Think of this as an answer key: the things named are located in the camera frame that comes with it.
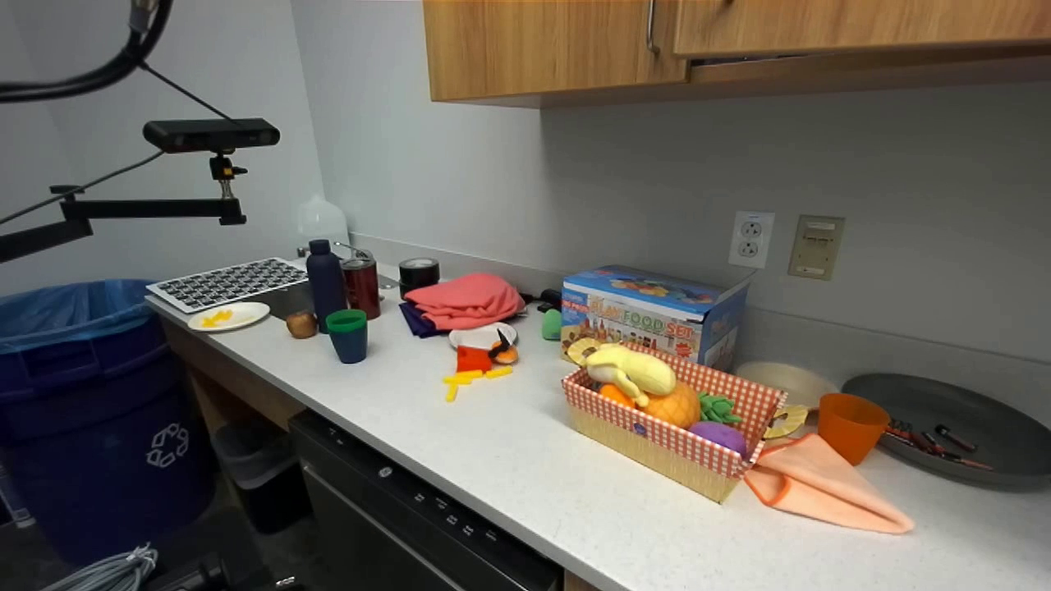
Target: red cloth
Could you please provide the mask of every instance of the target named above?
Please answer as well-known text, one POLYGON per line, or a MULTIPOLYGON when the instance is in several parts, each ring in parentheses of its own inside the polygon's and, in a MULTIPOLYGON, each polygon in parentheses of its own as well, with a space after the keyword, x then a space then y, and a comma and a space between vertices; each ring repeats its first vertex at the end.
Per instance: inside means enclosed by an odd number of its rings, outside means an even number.
POLYGON ((439 330, 503 322, 518 316, 527 306, 516 284, 488 272, 423 284, 404 299, 412 299, 439 330))

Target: blue recycling bin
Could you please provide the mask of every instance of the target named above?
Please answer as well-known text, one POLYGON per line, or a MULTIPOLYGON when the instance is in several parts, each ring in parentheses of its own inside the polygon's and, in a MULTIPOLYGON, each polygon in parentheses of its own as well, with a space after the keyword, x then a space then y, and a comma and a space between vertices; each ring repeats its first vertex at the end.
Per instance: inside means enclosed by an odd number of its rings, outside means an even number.
POLYGON ((0 299, 0 452, 68 560, 195 520, 218 461, 141 280, 0 299))

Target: colorful box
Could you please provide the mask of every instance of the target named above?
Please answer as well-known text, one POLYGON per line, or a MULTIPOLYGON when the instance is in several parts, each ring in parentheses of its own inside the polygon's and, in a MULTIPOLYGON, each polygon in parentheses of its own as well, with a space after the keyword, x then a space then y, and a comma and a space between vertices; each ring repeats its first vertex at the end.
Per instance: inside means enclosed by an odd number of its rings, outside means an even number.
POLYGON ((601 267, 561 281, 561 340, 630 340, 705 367, 733 367, 750 284, 729 288, 601 267))

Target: green cup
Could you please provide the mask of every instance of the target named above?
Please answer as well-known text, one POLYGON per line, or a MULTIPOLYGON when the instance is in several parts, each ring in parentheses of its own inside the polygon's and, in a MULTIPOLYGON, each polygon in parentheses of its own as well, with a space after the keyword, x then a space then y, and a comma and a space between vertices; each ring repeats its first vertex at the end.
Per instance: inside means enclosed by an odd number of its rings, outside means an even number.
POLYGON ((369 353, 369 316, 364 307, 339 307, 325 316, 325 330, 339 362, 357 365, 369 353))

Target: green toy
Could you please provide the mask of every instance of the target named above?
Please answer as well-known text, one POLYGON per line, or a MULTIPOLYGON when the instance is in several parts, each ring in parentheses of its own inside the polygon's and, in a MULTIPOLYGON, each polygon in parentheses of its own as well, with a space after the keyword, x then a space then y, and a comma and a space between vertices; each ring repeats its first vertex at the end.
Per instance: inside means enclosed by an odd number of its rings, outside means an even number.
POLYGON ((538 326, 538 334, 542 334, 546 340, 558 340, 558 338, 561 338, 561 313, 558 313, 558 307, 547 307, 547 313, 546 313, 546 318, 542 318, 542 326, 538 326))
POLYGON ((700 419, 737 424, 733 399, 720 395, 700 395, 700 419))

